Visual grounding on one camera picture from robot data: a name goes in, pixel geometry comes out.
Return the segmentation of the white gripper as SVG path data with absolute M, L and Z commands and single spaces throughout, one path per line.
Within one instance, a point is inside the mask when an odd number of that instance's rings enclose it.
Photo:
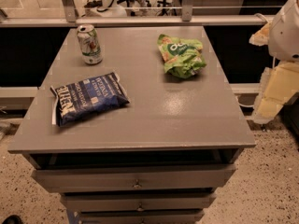
M 269 54 L 281 62 L 266 67 L 260 80 L 260 92 L 254 105 L 252 120 L 266 124 L 299 92 L 299 0 L 288 0 L 272 23 L 265 24 L 249 42 L 255 46 L 268 44 Z

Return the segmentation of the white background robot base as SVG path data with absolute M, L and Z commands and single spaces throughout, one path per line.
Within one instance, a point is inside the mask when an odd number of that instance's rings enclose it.
M 124 7 L 117 4 L 116 0 L 87 0 L 84 5 L 87 17 L 126 17 Z

